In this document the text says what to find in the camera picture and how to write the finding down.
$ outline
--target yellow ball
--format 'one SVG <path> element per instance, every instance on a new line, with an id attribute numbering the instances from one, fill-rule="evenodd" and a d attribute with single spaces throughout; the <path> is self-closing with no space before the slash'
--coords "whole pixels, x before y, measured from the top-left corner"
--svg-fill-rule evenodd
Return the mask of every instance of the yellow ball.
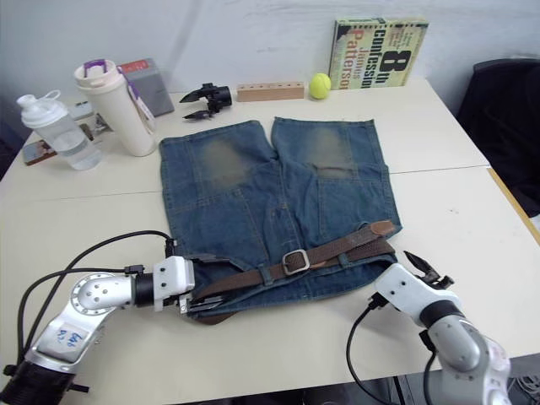
<path id="1" fill-rule="evenodd" d="M 314 99 L 325 99 L 332 86 L 330 78 L 324 73 L 317 73 L 310 81 L 310 95 Z"/>

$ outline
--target white tumbler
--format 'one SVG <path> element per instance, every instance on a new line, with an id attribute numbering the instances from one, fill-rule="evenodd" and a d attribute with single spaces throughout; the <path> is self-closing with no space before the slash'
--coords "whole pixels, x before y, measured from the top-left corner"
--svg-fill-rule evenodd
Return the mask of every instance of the white tumbler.
<path id="1" fill-rule="evenodd" d="M 155 150 L 157 145 L 152 130 L 135 101 L 138 95 L 130 94 L 126 78 L 114 62 L 105 59 L 89 61 L 78 67 L 74 75 L 78 89 L 131 154 L 146 156 Z"/>

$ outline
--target jeans seam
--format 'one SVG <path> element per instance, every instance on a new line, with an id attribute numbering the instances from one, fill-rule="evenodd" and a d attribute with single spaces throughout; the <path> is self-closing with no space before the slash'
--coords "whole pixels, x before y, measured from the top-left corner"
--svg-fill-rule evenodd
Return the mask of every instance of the jeans seam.
<path id="1" fill-rule="evenodd" d="M 297 125 L 297 126 L 303 126 L 306 123 L 310 124 L 340 124 L 340 125 L 347 125 L 350 127 L 366 127 L 367 125 L 370 125 L 373 120 L 369 121 L 312 121 L 312 120 L 296 120 L 294 118 L 283 118 L 281 116 L 275 116 L 274 117 L 274 123 L 282 123 L 286 122 L 287 125 Z"/>
<path id="2" fill-rule="evenodd" d="M 286 206 L 286 210 L 287 210 L 287 216 L 289 217 L 290 228 L 293 231 L 294 240 L 296 241 L 296 246 L 301 248 L 302 245 L 300 244 L 300 237 L 298 236 L 298 232 L 296 232 L 296 227 L 294 226 L 293 217 L 291 217 L 291 215 L 290 215 L 289 200 L 287 198 L 287 193 L 285 192 L 285 181 L 284 181 L 283 166 L 282 166 L 282 160 L 281 159 L 279 160 L 278 173 L 279 173 L 279 183 L 280 183 L 280 186 L 281 186 L 281 193 L 282 193 L 283 199 L 285 201 L 285 206 Z"/>
<path id="3" fill-rule="evenodd" d="M 193 156 L 192 142 L 191 139 L 186 141 L 187 155 L 189 156 L 190 164 L 192 166 L 193 177 L 195 177 L 195 193 L 197 196 L 203 195 L 203 179 L 201 177 L 200 170 L 197 166 L 195 156 Z"/>
<path id="4" fill-rule="evenodd" d="M 319 200 L 319 209 L 317 213 L 319 214 L 319 232 L 321 233 L 322 239 L 327 238 L 327 227 L 325 225 L 324 213 L 325 213 L 325 201 L 324 193 L 322 192 L 322 179 L 317 179 L 317 200 Z"/>
<path id="5" fill-rule="evenodd" d="M 368 121 L 368 123 L 369 125 L 366 128 L 366 132 L 368 133 L 368 137 L 370 138 L 371 153 L 373 154 L 373 157 L 377 164 L 379 166 L 382 166 L 385 164 L 385 162 L 382 156 L 381 144 L 379 143 L 379 138 L 376 134 L 375 123 L 373 122 L 373 120 Z"/>
<path id="6" fill-rule="evenodd" d="M 356 185 L 359 185 L 361 186 L 362 184 L 365 184 L 365 183 L 376 183 L 377 181 L 373 181 L 373 180 L 360 180 L 360 179 L 348 179 L 348 178 L 345 178 L 345 179 L 336 179 L 334 177 L 320 177 L 318 176 L 319 178 L 317 180 L 320 180 L 320 181 L 324 181 L 326 183 L 344 183 L 346 181 L 349 181 L 349 182 L 352 182 Z"/>
<path id="7" fill-rule="evenodd" d="M 353 156 L 353 145 L 351 144 L 351 134 L 350 134 L 349 128 L 347 127 L 345 128 L 345 138 L 347 139 L 347 146 L 348 146 L 348 149 L 347 149 L 348 163 L 350 163 L 354 167 L 355 176 L 353 178 L 360 180 L 358 163 L 354 161 L 354 156 Z"/>
<path id="8" fill-rule="evenodd" d="M 162 191 L 163 200 L 164 200 L 164 204 L 165 204 L 165 208 L 166 208 L 165 216 L 167 217 L 167 223 L 169 225 L 169 229 L 170 229 L 171 233 L 173 234 L 173 237 L 175 237 L 174 236 L 175 232 L 173 232 L 174 231 L 174 225 L 171 225 L 171 224 L 174 223 L 174 221 L 171 221 L 170 218 L 169 218 L 169 214 L 171 214 L 171 215 L 173 214 L 172 213 L 173 203 L 171 201 L 172 200 L 171 191 L 170 191 L 171 187 L 168 184 L 169 183 L 169 181 L 168 181 L 168 179 L 169 179 L 169 176 L 168 176 L 169 167 L 168 167 L 168 164 L 167 164 L 167 160 L 165 160 L 165 159 L 161 160 L 161 168 L 160 169 L 161 169 L 161 178 L 162 179 L 167 179 L 165 181 L 165 183 L 166 183 L 165 187 L 163 187 L 163 191 Z M 176 243 L 178 245 L 180 245 L 179 246 L 180 250 L 182 250 L 181 249 L 181 241 L 179 240 L 179 238 L 175 238 L 175 239 L 176 239 Z"/>
<path id="9" fill-rule="evenodd" d="M 166 141 L 166 143 L 191 142 L 192 140 L 195 140 L 195 139 L 204 139 L 204 138 L 212 137 L 212 136 L 224 133 L 224 132 L 228 132 L 230 129 L 249 127 L 250 125 L 261 126 L 261 123 L 259 121 L 256 121 L 256 120 L 249 120 L 249 121 L 239 122 L 237 124 L 230 124 L 230 125 L 228 125 L 226 127 L 219 127 L 219 128 L 214 128 L 214 129 L 208 129 L 208 130 L 203 131 L 203 132 L 190 133 L 190 134 L 185 135 L 183 137 L 165 138 L 161 142 L 164 142 L 164 141 Z"/>
<path id="10" fill-rule="evenodd" d="M 397 214 L 397 207 L 392 197 L 392 185 L 390 184 L 390 176 L 388 175 L 388 169 L 385 169 L 385 172 L 381 174 L 381 186 L 382 192 L 385 196 L 385 211 L 389 219 L 399 220 L 399 215 Z"/>
<path id="11" fill-rule="evenodd" d="M 231 188 L 229 190 L 225 190 L 224 192 L 221 192 L 219 194 L 214 194 L 214 195 L 208 196 L 208 197 L 200 197 L 195 202 L 190 202 L 188 204 L 172 208 L 170 211 L 172 213 L 184 213 L 185 211 L 191 211 L 191 210 L 196 209 L 196 208 L 207 207 L 207 206 L 212 205 L 212 204 L 216 203 L 217 201 L 219 201 L 220 199 L 222 199 L 224 197 L 227 197 L 229 195 L 232 195 L 232 196 L 236 195 L 237 196 L 239 194 L 241 194 L 240 188 L 235 187 L 235 188 Z"/>
<path id="12" fill-rule="evenodd" d="M 245 209 L 245 211 L 247 213 L 247 217 L 249 218 L 249 220 L 251 222 L 251 229 L 253 231 L 253 235 L 256 237 L 257 242 L 261 246 L 262 251 L 264 252 L 264 256 L 267 258 L 267 261 L 270 262 L 270 255 L 268 254 L 267 248 L 265 247 L 264 242 L 262 241 L 262 238 L 259 235 L 259 232 L 257 230 L 257 226 L 255 225 L 255 220 L 253 219 L 253 216 L 251 215 L 251 210 L 250 210 L 249 206 L 247 205 L 247 201 L 244 198 L 244 194 L 242 193 L 242 190 L 240 190 L 240 189 L 238 190 L 238 192 L 239 192 L 239 195 L 240 195 L 240 197 L 242 199 L 242 202 L 244 204 L 244 209 Z"/>

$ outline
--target belt loop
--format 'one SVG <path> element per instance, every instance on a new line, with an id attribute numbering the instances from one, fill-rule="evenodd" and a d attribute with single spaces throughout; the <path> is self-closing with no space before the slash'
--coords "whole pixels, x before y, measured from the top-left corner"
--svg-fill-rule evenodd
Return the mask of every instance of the belt loop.
<path id="1" fill-rule="evenodd" d="M 348 267 L 351 264 L 351 262 L 348 260 L 347 253 L 340 253 L 337 255 L 337 260 L 339 261 L 341 267 Z"/>
<path id="2" fill-rule="evenodd" d="M 268 267 L 266 266 L 259 266 L 259 273 L 262 276 L 262 283 L 265 287 L 268 287 L 273 284 L 273 277 L 272 274 L 268 271 Z"/>
<path id="3" fill-rule="evenodd" d="M 361 230 L 362 228 L 364 228 L 366 225 L 369 225 L 369 224 L 370 224 L 369 222 L 364 221 L 360 225 L 358 225 L 356 230 Z"/>

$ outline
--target jeans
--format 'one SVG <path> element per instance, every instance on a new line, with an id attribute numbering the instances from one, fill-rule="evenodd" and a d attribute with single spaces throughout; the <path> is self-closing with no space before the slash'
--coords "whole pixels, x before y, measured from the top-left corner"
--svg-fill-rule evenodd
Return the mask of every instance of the jeans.
<path id="1" fill-rule="evenodd" d="M 195 266 L 196 291 L 238 272 L 264 284 L 227 294 L 193 314 L 213 316 L 357 289 L 396 261 L 381 255 L 277 281 L 265 268 L 283 255 L 390 219 L 401 229 L 373 121 L 276 118 L 268 143 L 258 121 L 167 138 L 160 144 L 163 197 L 177 254 L 230 262 Z"/>

